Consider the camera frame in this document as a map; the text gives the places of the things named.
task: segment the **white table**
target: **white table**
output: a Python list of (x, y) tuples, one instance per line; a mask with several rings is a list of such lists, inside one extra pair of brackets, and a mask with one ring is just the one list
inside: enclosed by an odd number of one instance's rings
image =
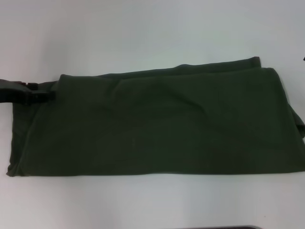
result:
[[(305, 120), (305, 2), (0, 0), (0, 78), (36, 82), (260, 56)], [(0, 104), (0, 228), (305, 228), (305, 173), (8, 177)]]

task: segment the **white surface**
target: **white surface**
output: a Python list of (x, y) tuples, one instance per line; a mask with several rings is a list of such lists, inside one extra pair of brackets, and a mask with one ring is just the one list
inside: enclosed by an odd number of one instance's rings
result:
[[(0, 0), (2, 79), (56, 80), (260, 56), (305, 120), (304, 1)], [(305, 173), (8, 177), (0, 105), (0, 228), (305, 228)]]

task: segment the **olive green fabric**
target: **olive green fabric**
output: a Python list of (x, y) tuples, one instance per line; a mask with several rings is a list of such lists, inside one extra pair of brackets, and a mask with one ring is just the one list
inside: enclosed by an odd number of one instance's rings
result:
[(13, 105), (9, 176), (305, 171), (304, 125), (259, 58), (39, 84)]

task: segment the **white background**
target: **white background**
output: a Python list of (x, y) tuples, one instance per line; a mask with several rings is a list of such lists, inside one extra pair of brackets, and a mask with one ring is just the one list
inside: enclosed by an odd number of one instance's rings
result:
[[(0, 78), (57, 80), (260, 56), (305, 120), (303, 0), (0, 0)], [(8, 177), (0, 105), (1, 229), (305, 228), (305, 173)]]

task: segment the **dark green textile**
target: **dark green textile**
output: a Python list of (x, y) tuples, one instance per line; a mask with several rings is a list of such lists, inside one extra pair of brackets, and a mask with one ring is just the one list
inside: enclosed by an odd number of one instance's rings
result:
[(9, 176), (305, 171), (304, 123), (259, 58), (96, 77), (62, 75), (13, 105)]

